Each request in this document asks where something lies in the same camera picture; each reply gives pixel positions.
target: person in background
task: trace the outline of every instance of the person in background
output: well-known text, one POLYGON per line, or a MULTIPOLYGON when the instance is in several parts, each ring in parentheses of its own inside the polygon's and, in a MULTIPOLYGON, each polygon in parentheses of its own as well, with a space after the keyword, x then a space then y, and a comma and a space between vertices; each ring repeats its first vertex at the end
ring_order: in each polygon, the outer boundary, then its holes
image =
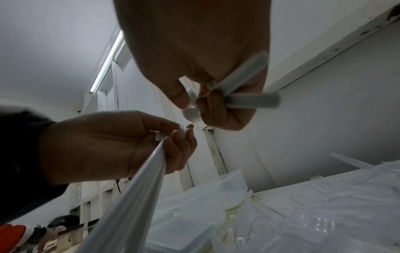
MULTIPOLYGON (((114 0, 126 42, 142 74, 179 108, 189 105, 179 82, 200 84, 202 120, 243 129, 255 110, 227 109, 210 88, 270 46, 270 0, 114 0)), ((267 70, 236 92, 260 93, 267 70)), ((20 108, 0 108, 2 202, 0 224, 60 196, 68 184, 132 177, 153 152, 157 132, 172 133, 163 147, 167 173, 180 170, 197 142, 193 126, 138 111, 101 112, 55 123, 20 108)))
POLYGON ((43 228, 40 226, 25 226, 5 224, 0 226, 0 253, 9 253, 19 248, 34 247, 42 252, 47 242, 57 239, 57 234, 65 227, 43 228))

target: black sleeve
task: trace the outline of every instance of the black sleeve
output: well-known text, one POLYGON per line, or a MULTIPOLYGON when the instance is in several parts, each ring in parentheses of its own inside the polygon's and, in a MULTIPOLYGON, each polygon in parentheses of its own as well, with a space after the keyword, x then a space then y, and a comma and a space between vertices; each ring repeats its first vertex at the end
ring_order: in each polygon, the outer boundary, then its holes
POLYGON ((67 189, 68 185, 50 186, 39 167, 39 136, 53 123, 28 111, 0 112, 0 225, 27 214, 67 189))

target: tube light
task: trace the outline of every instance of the tube light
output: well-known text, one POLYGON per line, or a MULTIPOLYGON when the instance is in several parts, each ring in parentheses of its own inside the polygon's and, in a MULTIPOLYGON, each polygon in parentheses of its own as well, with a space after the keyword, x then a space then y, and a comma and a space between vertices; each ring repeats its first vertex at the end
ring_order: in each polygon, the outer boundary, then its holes
POLYGON ((103 66, 101 66, 101 69, 92 85, 92 87, 90 88, 90 92, 94 92, 95 90, 97 90, 97 88, 99 88, 101 80, 103 79, 105 73, 107 72, 111 61, 113 60, 114 54, 118 49, 118 46, 121 44, 122 40, 124 38, 124 33, 122 32, 122 30, 118 33, 117 38, 114 41, 114 44, 111 47, 110 52, 107 55, 107 58, 105 59, 103 66))

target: ceiling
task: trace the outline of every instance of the ceiling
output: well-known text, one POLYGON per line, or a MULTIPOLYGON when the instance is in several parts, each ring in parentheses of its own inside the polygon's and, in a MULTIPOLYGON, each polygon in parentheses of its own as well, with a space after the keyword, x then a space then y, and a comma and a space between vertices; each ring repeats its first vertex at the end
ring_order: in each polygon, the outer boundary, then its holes
POLYGON ((116 25, 112 0, 0 0, 0 98, 81 110, 116 25))

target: ceiling light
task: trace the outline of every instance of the ceiling light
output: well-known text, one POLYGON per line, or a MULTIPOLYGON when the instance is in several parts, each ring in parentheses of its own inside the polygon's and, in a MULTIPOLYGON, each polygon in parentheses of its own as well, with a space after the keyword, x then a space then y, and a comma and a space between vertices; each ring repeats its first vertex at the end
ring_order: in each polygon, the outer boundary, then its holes
POLYGON ((121 44, 122 40, 124 38, 124 33, 122 32, 122 30, 118 33, 117 38, 114 41, 114 44, 111 47, 110 52, 107 55, 107 58, 105 59, 103 66, 101 66, 101 69, 92 85, 92 87, 90 88, 90 92, 94 92, 97 90, 97 88, 99 88, 101 81, 104 78, 104 75, 106 74, 108 68, 110 67, 111 61, 113 60, 114 54, 118 49, 118 46, 121 44))

